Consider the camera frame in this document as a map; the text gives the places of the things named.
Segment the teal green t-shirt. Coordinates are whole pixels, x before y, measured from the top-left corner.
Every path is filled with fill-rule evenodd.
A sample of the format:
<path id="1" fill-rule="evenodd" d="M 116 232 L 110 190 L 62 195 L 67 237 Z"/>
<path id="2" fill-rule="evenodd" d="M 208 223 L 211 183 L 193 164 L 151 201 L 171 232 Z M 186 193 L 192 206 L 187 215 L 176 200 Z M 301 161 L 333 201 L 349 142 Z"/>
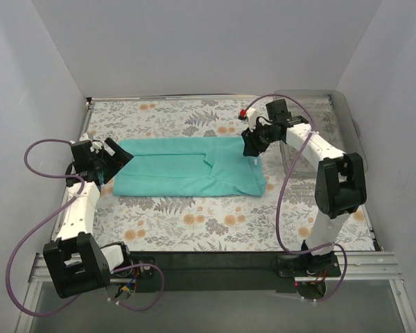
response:
<path id="1" fill-rule="evenodd" d="M 113 194 L 130 197 L 263 196 L 261 160 L 243 156 L 240 137 L 127 139 L 133 158 L 114 180 Z"/>

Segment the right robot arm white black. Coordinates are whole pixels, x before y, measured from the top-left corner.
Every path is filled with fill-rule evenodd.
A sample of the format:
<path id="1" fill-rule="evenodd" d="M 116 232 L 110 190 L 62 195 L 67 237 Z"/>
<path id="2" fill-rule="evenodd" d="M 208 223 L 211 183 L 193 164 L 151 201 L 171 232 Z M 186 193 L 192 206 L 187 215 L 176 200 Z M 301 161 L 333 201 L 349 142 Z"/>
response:
<path id="1" fill-rule="evenodd" d="M 241 134 L 243 154 L 257 157 L 271 143 L 283 142 L 315 168 L 318 213 L 312 231 L 299 251 L 284 249 L 291 256 L 289 266 L 313 276 L 332 263 L 344 223 L 367 200 L 365 170 L 361 155 L 346 153 L 320 136 L 309 112 L 292 115 L 288 100 L 288 96 L 275 95 L 275 100 L 266 104 L 267 117 L 260 117 L 252 105 L 239 112 L 239 119 L 248 123 Z"/>

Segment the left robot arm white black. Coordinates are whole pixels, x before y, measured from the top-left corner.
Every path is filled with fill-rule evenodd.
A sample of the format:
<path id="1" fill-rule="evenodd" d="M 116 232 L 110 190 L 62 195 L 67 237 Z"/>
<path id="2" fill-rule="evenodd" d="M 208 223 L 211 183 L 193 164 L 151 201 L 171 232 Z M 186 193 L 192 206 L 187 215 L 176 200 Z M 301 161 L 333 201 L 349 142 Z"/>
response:
<path id="1" fill-rule="evenodd" d="M 129 276 L 134 262 L 128 247 L 118 241 L 100 247 L 93 236 L 94 215 L 103 185 L 133 158 L 113 139 L 101 142 L 88 135 L 71 144 L 72 163 L 65 171 L 71 204 L 62 215 L 55 239 L 46 244 L 43 257 L 55 290 L 68 298 L 106 287 L 112 273 Z"/>

